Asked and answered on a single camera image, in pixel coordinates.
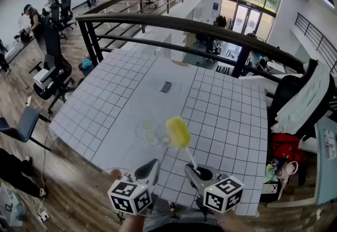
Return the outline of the person's black top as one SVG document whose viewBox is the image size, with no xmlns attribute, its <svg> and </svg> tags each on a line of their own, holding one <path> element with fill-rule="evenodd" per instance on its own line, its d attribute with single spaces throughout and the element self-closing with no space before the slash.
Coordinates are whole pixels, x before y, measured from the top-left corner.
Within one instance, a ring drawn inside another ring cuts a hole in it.
<svg viewBox="0 0 337 232">
<path fill-rule="evenodd" d="M 205 223 L 168 223 L 151 232 L 223 232 L 223 230 Z"/>
</svg>

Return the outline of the glass entrance doors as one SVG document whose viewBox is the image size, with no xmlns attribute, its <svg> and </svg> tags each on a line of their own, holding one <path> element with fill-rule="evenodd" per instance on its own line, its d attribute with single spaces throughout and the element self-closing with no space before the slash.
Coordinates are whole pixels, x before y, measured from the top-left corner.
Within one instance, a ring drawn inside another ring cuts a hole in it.
<svg viewBox="0 0 337 232">
<path fill-rule="evenodd" d="M 220 14 L 226 18 L 227 28 L 247 35 L 256 31 L 257 38 L 266 42 L 275 16 L 230 0 L 222 0 Z"/>
</svg>

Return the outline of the person's left forearm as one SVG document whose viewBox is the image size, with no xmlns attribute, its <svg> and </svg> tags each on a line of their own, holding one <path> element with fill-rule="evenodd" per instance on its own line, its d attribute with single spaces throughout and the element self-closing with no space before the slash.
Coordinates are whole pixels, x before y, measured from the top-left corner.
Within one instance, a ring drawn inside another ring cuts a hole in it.
<svg viewBox="0 0 337 232">
<path fill-rule="evenodd" d="M 145 219 L 143 215 L 128 215 L 119 232 L 143 232 Z"/>
</svg>

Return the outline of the black office chair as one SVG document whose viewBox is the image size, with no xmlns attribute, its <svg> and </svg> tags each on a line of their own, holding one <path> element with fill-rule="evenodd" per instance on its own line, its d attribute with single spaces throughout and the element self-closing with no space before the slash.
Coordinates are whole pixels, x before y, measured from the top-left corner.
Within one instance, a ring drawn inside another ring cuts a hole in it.
<svg viewBox="0 0 337 232">
<path fill-rule="evenodd" d="M 71 22 L 73 19 L 73 12 L 71 10 L 71 0 L 61 0 L 60 5 L 60 23 L 63 29 L 70 28 L 73 30 L 72 25 L 76 25 L 76 22 Z"/>
<path fill-rule="evenodd" d="M 305 86 L 305 83 L 312 77 L 314 70 L 318 66 L 318 61 L 309 60 L 309 67 L 302 77 L 296 77 L 294 75 L 287 75 L 279 82 L 275 94 L 273 96 L 272 104 L 267 109 L 268 115 L 268 145 L 275 141 L 276 138 L 280 138 L 280 142 L 295 141 L 299 142 L 305 135 L 314 134 L 314 125 L 319 119 L 321 119 L 329 109 L 329 102 L 335 96 L 337 89 L 335 88 L 335 82 L 333 77 L 329 76 L 329 86 L 327 92 L 324 94 L 322 101 L 318 104 L 318 107 L 314 110 L 313 115 L 309 116 L 309 119 L 302 124 L 295 134 L 290 135 L 276 135 L 271 131 L 271 126 L 276 124 L 276 113 L 280 111 L 286 102 L 290 101 L 299 91 Z"/>
<path fill-rule="evenodd" d="M 74 87 L 69 86 L 70 83 L 74 84 L 75 81 L 71 76 L 72 66 L 61 53 L 61 38 L 58 27 L 51 16 L 42 18 L 42 29 L 46 46 L 45 59 L 43 67 L 37 64 L 33 69 L 38 73 L 41 69 L 50 70 L 53 66 L 56 66 L 57 71 L 52 76 L 53 84 L 49 89 L 42 90 L 35 83 L 33 88 L 41 99 L 52 99 L 47 109 L 48 113 L 51 114 L 54 104 L 58 100 L 65 103 L 65 95 L 75 90 Z"/>
</svg>

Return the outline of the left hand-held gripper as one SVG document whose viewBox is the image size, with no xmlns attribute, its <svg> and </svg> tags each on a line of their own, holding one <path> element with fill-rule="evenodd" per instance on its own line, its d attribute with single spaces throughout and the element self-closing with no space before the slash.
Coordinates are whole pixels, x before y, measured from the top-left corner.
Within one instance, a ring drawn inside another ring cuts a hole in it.
<svg viewBox="0 0 337 232">
<path fill-rule="evenodd" d="M 134 177 L 123 176 L 115 180 L 107 194 L 113 209 L 130 215 L 145 213 L 154 206 L 153 191 L 160 174 L 158 159 L 134 171 Z"/>
</svg>

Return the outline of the white checked tablecloth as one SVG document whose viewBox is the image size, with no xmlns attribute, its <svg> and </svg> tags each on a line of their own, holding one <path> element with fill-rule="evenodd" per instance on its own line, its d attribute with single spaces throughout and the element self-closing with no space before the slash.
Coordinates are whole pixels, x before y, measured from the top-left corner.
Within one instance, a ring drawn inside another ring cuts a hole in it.
<svg viewBox="0 0 337 232">
<path fill-rule="evenodd" d="M 184 149 L 157 145 L 155 128 L 181 117 L 195 161 L 244 183 L 238 215 L 255 216 L 267 154 L 264 89 L 139 51 L 115 49 L 72 93 L 49 130 L 104 171 L 126 173 L 158 159 L 154 192 L 195 207 Z"/>
</svg>

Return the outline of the person's right forearm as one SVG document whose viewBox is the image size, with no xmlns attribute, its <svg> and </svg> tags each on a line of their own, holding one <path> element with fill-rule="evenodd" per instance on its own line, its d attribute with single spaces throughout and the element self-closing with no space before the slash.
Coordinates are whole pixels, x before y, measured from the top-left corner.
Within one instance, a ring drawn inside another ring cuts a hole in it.
<svg viewBox="0 0 337 232">
<path fill-rule="evenodd" d="M 224 232 L 238 232 L 235 213 L 233 211 L 227 211 L 225 213 L 214 214 L 217 225 L 222 228 Z"/>
</svg>

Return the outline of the clear drinking glass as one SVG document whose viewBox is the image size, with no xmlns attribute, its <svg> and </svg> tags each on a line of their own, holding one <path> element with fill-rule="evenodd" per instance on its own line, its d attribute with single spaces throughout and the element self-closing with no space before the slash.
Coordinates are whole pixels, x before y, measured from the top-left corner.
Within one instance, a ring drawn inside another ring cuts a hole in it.
<svg viewBox="0 0 337 232">
<path fill-rule="evenodd" d="M 170 146 L 171 139 L 169 135 L 167 134 L 165 123 L 158 124 L 155 128 L 154 133 L 157 139 L 157 145 L 159 147 L 166 148 Z"/>
</svg>

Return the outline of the clear plastic storage bin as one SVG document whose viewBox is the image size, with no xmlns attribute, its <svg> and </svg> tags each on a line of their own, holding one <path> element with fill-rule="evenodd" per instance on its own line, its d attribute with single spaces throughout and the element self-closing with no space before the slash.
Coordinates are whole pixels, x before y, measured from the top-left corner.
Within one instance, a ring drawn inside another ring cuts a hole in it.
<svg viewBox="0 0 337 232">
<path fill-rule="evenodd" d="M 26 208 L 19 193 L 4 184 L 0 187 L 0 219 L 10 227 L 22 227 L 26 219 Z"/>
</svg>

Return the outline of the white box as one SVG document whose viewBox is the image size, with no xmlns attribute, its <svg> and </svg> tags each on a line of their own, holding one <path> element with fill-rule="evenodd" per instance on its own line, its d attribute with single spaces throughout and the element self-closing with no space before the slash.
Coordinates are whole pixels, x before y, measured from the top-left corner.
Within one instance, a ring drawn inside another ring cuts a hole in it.
<svg viewBox="0 0 337 232">
<path fill-rule="evenodd" d="M 34 77 L 35 84 L 42 90 L 50 88 L 53 84 L 52 76 L 57 71 L 56 66 L 53 66 L 50 70 L 41 69 Z"/>
</svg>

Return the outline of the yellow sponge brush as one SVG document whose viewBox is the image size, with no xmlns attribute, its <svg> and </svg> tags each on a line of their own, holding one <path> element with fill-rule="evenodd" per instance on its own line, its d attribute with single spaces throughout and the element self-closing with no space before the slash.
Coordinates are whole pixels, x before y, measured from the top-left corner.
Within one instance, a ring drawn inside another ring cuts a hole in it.
<svg viewBox="0 0 337 232">
<path fill-rule="evenodd" d="M 183 118 L 170 118 L 166 121 L 165 127 L 167 136 L 170 140 L 170 147 L 184 149 L 193 164 L 193 169 L 197 171 L 197 163 L 189 149 L 191 134 Z"/>
</svg>

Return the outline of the red bag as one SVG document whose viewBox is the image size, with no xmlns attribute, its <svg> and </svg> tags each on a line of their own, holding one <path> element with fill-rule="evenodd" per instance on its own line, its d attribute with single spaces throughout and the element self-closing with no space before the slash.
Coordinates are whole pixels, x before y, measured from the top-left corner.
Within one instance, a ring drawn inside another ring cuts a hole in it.
<svg viewBox="0 0 337 232">
<path fill-rule="evenodd" d="M 306 155 L 299 149 L 299 142 L 299 138 L 291 134 L 275 133 L 272 135 L 272 154 L 276 159 L 305 163 Z"/>
</svg>

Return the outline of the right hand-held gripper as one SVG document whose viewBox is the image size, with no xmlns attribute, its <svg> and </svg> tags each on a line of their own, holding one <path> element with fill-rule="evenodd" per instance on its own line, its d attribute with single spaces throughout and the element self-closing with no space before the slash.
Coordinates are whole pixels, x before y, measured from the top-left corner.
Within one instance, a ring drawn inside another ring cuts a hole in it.
<svg viewBox="0 0 337 232">
<path fill-rule="evenodd" d="M 244 183 L 234 176 L 216 181 L 219 172 L 207 165 L 197 165 L 195 169 L 192 164 L 186 164 L 184 172 L 191 186 L 198 189 L 195 202 L 201 210 L 205 211 L 207 208 L 225 213 L 241 201 Z"/>
</svg>

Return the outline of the pink and white bag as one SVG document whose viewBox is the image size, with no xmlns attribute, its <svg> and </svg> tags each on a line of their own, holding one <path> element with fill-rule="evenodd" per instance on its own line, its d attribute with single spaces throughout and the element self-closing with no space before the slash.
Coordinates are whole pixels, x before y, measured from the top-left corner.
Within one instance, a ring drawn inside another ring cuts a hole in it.
<svg viewBox="0 0 337 232">
<path fill-rule="evenodd" d="M 296 174 L 297 170 L 299 168 L 299 164 L 296 161 L 291 161 L 291 162 L 285 162 L 280 169 L 277 170 L 276 172 L 276 177 L 281 183 L 281 190 L 280 192 L 283 192 L 289 177 L 291 175 Z"/>
</svg>

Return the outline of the person's blue jeans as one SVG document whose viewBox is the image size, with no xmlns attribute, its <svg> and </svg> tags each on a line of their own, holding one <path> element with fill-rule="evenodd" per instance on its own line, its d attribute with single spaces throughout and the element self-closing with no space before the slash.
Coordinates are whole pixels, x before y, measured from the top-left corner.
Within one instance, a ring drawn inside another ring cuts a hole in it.
<svg viewBox="0 0 337 232">
<path fill-rule="evenodd" d="M 163 209 L 163 207 L 156 205 L 153 208 L 152 213 L 145 219 L 143 232 L 151 232 L 153 229 L 168 223 L 205 223 L 218 226 L 213 215 L 205 217 L 198 209 L 178 206 L 175 212 L 171 212 L 170 210 Z"/>
</svg>

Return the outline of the white printed packet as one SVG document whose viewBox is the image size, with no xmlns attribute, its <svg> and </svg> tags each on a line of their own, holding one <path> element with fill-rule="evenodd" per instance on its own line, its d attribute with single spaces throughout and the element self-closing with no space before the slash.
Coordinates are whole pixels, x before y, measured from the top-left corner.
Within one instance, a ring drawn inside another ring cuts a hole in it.
<svg viewBox="0 0 337 232">
<path fill-rule="evenodd" d="M 326 157 L 328 160 L 337 158 L 337 140 L 336 135 L 330 130 L 324 130 L 324 143 Z"/>
</svg>

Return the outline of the teal bag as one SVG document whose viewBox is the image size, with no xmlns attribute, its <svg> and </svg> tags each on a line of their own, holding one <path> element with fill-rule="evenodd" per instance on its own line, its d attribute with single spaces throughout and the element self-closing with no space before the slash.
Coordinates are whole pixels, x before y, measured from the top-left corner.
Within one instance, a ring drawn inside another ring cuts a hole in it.
<svg viewBox="0 0 337 232">
<path fill-rule="evenodd" d="M 78 69 L 82 72 L 84 77 L 87 77 L 94 70 L 94 65 L 90 59 L 85 58 L 82 59 L 78 65 Z"/>
</svg>

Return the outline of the light blue table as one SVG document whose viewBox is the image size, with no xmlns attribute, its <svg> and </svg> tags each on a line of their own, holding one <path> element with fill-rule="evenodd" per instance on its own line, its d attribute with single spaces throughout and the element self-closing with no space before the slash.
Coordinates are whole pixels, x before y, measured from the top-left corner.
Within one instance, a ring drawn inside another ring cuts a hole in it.
<svg viewBox="0 0 337 232">
<path fill-rule="evenodd" d="M 317 170 L 315 193 L 312 198 L 287 202 L 268 202 L 266 208 L 291 208 L 300 206 L 320 205 L 337 199 L 337 158 L 328 159 L 325 149 L 325 130 L 337 135 L 337 123 L 323 116 L 315 124 L 317 144 Z"/>
</svg>

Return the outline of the pale green towel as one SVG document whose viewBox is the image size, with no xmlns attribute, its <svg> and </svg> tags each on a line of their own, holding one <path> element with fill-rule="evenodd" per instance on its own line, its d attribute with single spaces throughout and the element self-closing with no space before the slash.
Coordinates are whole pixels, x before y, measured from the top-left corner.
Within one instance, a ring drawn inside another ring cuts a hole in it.
<svg viewBox="0 0 337 232">
<path fill-rule="evenodd" d="M 276 113 L 276 124 L 271 126 L 272 133 L 295 134 L 322 101 L 331 74 L 325 64 L 316 61 L 318 66 L 309 81 Z"/>
</svg>

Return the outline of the dark handrail metal railing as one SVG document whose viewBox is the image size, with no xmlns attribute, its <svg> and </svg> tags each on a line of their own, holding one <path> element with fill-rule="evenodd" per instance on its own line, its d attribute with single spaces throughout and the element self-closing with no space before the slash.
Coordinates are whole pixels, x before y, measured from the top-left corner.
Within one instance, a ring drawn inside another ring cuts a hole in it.
<svg viewBox="0 0 337 232">
<path fill-rule="evenodd" d="M 267 72 L 258 70 L 248 65 L 246 62 L 251 51 L 260 52 L 264 56 L 267 56 L 269 59 L 274 59 L 279 63 L 285 64 L 286 66 L 294 69 L 299 74 L 301 74 L 301 77 L 306 71 L 306 65 L 301 63 L 290 54 L 283 52 L 269 44 L 254 40 L 251 37 L 247 37 L 243 34 L 220 28 L 218 26 L 209 25 L 197 21 L 162 15 L 122 13 L 80 15 L 76 18 L 76 21 L 80 26 L 87 50 L 94 65 L 97 65 L 98 62 L 102 61 L 103 52 L 112 51 L 112 49 L 110 49 L 109 47 L 101 48 L 98 44 L 98 41 L 100 39 L 107 39 L 112 41 L 133 42 L 172 49 L 175 51 L 180 51 L 187 54 L 206 58 L 219 64 L 223 63 L 229 69 L 226 74 L 234 78 L 239 78 L 244 74 L 251 73 L 253 78 L 261 76 L 277 84 L 279 84 L 279 82 L 281 81 L 281 78 L 277 78 L 274 75 L 271 75 Z M 201 50 L 196 50 L 189 47 L 183 47 L 160 41 L 153 41 L 135 37 L 125 37 L 122 35 L 112 35 L 109 33 L 96 34 L 95 28 L 97 26 L 101 26 L 104 23 L 141 25 L 142 27 L 154 26 L 159 28 L 167 28 L 170 30 L 178 30 L 181 32 L 193 33 L 195 35 L 204 35 L 215 40 L 225 41 L 238 45 L 241 47 L 241 51 L 239 56 L 237 57 L 237 60 L 234 61 L 211 52 L 204 52 Z"/>
</svg>

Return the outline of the green and yellow bottle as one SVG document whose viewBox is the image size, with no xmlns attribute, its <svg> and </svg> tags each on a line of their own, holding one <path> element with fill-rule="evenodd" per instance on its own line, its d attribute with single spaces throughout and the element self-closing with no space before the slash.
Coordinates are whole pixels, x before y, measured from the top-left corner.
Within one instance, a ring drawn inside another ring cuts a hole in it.
<svg viewBox="0 0 337 232">
<path fill-rule="evenodd" d="M 264 174 L 264 182 L 276 182 L 277 177 L 276 177 L 276 170 L 277 167 L 274 166 L 273 164 L 269 163 L 265 167 L 265 174 Z"/>
</svg>

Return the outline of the white cased phone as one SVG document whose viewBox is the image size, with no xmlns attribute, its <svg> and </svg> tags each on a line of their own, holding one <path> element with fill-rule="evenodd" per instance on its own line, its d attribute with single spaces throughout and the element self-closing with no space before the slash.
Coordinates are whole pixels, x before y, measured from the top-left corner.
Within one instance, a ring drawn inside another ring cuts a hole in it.
<svg viewBox="0 0 337 232">
<path fill-rule="evenodd" d="M 276 194 L 278 189 L 278 184 L 277 183 L 265 183 L 262 186 L 262 192 L 261 194 Z"/>
</svg>

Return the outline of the white work desk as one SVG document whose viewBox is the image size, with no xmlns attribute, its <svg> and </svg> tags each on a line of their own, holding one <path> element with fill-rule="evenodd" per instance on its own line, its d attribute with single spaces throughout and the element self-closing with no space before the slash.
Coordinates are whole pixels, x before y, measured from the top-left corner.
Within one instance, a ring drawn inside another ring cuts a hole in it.
<svg viewBox="0 0 337 232">
<path fill-rule="evenodd" d="M 6 46 L 7 52 L 3 52 L 6 62 L 10 63 L 33 39 L 33 36 L 28 36 L 22 40 L 19 35 L 15 35 L 15 41 L 11 45 Z"/>
</svg>

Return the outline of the dark blue chair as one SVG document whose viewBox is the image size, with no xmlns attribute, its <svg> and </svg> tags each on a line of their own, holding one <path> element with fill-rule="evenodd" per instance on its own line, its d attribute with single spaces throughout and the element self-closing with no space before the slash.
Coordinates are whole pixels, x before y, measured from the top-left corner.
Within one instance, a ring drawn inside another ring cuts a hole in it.
<svg viewBox="0 0 337 232">
<path fill-rule="evenodd" d="M 45 150 L 51 151 L 50 148 L 32 137 L 33 131 L 39 119 L 46 123 L 51 123 L 50 119 L 40 114 L 37 109 L 27 106 L 24 109 L 18 124 L 14 128 L 9 126 L 4 117 L 1 117 L 0 132 L 23 143 L 31 140 Z"/>
</svg>

